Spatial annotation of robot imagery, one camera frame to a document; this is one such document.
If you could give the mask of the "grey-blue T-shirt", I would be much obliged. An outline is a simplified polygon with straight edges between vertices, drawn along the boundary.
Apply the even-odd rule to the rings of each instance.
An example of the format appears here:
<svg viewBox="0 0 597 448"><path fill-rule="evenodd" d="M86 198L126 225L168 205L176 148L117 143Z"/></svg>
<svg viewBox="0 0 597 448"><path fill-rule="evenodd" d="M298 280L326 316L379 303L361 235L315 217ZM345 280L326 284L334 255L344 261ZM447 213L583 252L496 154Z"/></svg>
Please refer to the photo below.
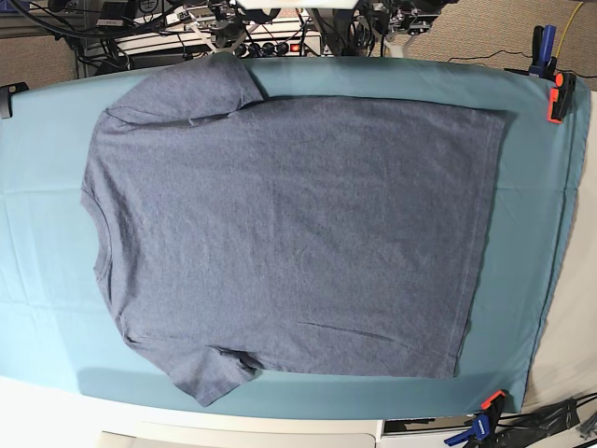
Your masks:
<svg viewBox="0 0 597 448"><path fill-rule="evenodd" d="M452 377L506 125L269 99L222 55L146 77L98 118L81 186L122 340L203 406L257 370Z"/></svg>

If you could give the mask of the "white power strip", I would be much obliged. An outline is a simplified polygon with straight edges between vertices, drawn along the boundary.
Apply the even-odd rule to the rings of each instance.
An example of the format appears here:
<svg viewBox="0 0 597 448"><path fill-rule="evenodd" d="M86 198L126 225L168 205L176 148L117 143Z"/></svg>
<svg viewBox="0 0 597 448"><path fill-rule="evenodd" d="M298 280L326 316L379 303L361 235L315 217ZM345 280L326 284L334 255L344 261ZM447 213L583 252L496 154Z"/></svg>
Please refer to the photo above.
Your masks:
<svg viewBox="0 0 597 448"><path fill-rule="evenodd" d="M270 56L304 57L319 56L323 51L321 35L311 27L305 31L290 29L286 24L282 28L274 25L251 26L248 34L233 38L224 48L218 48L209 33L197 31L164 32L145 34L117 40L117 47L126 55L141 55L151 52L181 49L187 53L211 54L220 51L240 51L245 47L242 57L249 56L249 47L259 45Z"/></svg>

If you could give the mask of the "teal table cloth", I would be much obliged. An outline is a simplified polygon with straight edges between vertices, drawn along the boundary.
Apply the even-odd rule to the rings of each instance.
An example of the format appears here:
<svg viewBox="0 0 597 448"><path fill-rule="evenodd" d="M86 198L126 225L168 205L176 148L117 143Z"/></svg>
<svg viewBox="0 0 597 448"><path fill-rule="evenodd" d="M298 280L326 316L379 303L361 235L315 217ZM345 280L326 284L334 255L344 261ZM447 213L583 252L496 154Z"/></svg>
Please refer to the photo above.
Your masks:
<svg viewBox="0 0 597 448"><path fill-rule="evenodd" d="M269 96L416 99L507 113L493 219L456 377L265 371L211 413L297 419L462 415L497 389L517 411L577 216L590 130L578 84L561 124L546 80L474 65L378 58L247 62ZM143 70L22 92L1 123L1 373L22 382L172 410L199 410L118 335L97 287L95 227L80 184L95 121Z"/></svg>

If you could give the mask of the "orange blue clamp bottom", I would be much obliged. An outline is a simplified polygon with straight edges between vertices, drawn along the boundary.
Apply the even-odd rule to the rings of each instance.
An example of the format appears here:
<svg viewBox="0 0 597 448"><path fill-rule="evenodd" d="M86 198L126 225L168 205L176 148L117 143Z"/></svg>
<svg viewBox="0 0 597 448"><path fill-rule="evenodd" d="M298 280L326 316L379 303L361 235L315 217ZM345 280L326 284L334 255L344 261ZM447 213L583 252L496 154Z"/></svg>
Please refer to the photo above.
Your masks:
<svg viewBox="0 0 597 448"><path fill-rule="evenodd" d="M483 401L480 412L471 420L470 428L444 441L448 447L481 447L497 428L507 400L507 392L498 389Z"/></svg>

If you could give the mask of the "orange black clamp top right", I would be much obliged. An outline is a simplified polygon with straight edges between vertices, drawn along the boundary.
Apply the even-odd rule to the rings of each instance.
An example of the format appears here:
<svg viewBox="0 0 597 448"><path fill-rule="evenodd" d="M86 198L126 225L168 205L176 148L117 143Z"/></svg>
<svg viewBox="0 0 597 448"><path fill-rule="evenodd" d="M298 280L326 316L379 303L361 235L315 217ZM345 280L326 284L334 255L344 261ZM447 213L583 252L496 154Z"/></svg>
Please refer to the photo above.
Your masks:
<svg viewBox="0 0 597 448"><path fill-rule="evenodd" d="M547 120L560 124L568 113L574 99L576 75L558 73L554 78L554 86L549 91Z"/></svg>

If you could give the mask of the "blue clamp top right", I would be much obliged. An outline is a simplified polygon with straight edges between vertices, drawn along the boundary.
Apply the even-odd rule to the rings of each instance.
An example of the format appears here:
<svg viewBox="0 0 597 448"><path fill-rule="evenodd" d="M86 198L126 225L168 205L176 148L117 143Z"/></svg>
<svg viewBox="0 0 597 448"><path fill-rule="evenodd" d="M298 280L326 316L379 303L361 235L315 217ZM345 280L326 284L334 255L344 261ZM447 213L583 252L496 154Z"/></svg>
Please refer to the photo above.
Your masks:
<svg viewBox="0 0 597 448"><path fill-rule="evenodd" d="M555 75L557 58L552 55L555 34L554 25L537 25L533 32L532 61L529 75L552 80Z"/></svg>

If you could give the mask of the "black bag bottom right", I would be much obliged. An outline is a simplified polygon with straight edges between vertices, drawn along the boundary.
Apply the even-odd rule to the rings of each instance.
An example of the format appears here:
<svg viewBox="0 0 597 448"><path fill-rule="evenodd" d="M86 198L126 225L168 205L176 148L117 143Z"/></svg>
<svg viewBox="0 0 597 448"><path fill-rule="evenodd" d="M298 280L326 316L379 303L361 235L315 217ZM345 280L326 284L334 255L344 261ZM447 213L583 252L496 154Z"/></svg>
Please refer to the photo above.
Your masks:
<svg viewBox="0 0 597 448"><path fill-rule="evenodd" d="M488 437L481 447L529 447L578 426L578 410L595 400L596 393L591 393L543 406L518 418L508 417L506 423L497 424L496 433Z"/></svg>

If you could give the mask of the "black clamp left edge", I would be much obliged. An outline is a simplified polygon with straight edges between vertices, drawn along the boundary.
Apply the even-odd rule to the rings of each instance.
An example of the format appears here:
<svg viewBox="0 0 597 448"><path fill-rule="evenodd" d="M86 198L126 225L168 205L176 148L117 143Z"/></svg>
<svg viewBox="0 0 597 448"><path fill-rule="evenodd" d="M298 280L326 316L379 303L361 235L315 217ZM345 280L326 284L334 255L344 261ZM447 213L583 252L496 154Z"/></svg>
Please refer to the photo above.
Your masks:
<svg viewBox="0 0 597 448"><path fill-rule="evenodd" d="M26 82L6 84L0 87L0 116L1 119L10 119L13 116L12 97L29 90Z"/></svg>

